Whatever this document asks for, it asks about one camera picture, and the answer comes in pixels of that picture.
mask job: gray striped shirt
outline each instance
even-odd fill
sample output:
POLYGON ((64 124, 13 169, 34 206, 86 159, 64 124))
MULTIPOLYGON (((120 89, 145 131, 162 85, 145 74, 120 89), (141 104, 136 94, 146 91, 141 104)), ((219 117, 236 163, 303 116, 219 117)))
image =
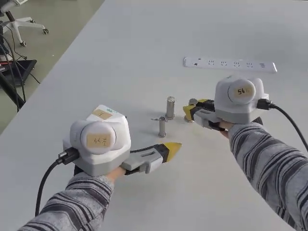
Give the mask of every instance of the gray striped shirt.
MULTIPOLYGON (((254 189, 290 226, 308 231, 308 160, 262 125, 234 125, 230 148, 254 189)), ((96 231, 113 192, 108 178, 74 176, 20 231, 96 231)))

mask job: chair base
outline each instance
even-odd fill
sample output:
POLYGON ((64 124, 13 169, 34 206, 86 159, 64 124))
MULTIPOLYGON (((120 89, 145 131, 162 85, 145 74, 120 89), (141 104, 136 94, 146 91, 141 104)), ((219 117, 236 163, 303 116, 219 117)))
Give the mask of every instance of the chair base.
POLYGON ((12 31, 15 31, 20 45, 24 46, 24 47, 26 46, 26 43, 21 38, 19 29, 18 29, 20 26, 31 27, 31 28, 39 28, 39 29, 43 30, 44 34, 49 33, 49 31, 45 28, 44 25, 36 24, 35 21, 31 17, 19 18, 19 19, 16 19, 14 21, 4 22, 3 23, 3 33, 7 32, 9 29, 11 29, 12 31))

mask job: electrical socket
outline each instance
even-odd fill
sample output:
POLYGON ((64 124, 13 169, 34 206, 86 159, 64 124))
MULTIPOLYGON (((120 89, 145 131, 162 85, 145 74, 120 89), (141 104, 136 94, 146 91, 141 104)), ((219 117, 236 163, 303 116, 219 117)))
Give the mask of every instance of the electrical socket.
POLYGON ((268 73, 276 73, 275 63, 258 62, 248 60, 232 60, 232 59, 211 59, 211 58, 184 58, 185 67, 210 68, 210 69, 230 69, 242 71, 260 71, 268 73))

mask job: office chair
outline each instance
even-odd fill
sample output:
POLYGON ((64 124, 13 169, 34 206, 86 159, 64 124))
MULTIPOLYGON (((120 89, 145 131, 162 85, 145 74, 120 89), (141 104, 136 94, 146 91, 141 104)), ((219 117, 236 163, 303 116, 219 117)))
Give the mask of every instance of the office chair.
POLYGON ((18 37, 19 43, 23 47, 26 46, 26 42, 23 41, 23 39, 21 38, 18 27, 25 26, 25 27, 32 27, 32 28, 40 28, 40 29, 43 30, 43 33, 45 35, 49 33, 49 30, 46 29, 44 25, 36 24, 35 21, 30 17, 19 18, 19 19, 15 19, 13 17, 10 9, 13 8, 13 7, 16 7, 16 6, 20 6, 27 1, 28 0, 10 0, 8 3, 3 5, 0 9, 0 11, 2 13, 5 13, 6 16, 9 18, 9 21, 3 23, 3 33, 7 32, 9 30, 9 28, 11 30, 15 31, 15 33, 18 37))

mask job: small metal part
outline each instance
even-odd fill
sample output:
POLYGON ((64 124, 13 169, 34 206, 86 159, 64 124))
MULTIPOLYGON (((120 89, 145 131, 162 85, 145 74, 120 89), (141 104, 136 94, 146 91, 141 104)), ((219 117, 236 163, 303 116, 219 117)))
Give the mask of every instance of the small metal part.
POLYGON ((175 98, 172 96, 169 96, 167 98, 167 112, 166 112, 166 118, 167 119, 173 119, 174 118, 174 103, 175 98))
POLYGON ((64 152, 59 153, 59 154, 58 154, 58 157, 59 157, 59 158, 62 158, 62 157, 64 157, 64 156, 66 156, 66 155, 67 155, 67 153, 64 151, 64 152))
POLYGON ((160 117, 159 118, 159 133, 158 135, 160 137, 165 137, 166 136, 166 118, 165 117, 160 117))
POLYGON ((190 99, 188 105, 196 105, 198 103, 197 99, 190 99))

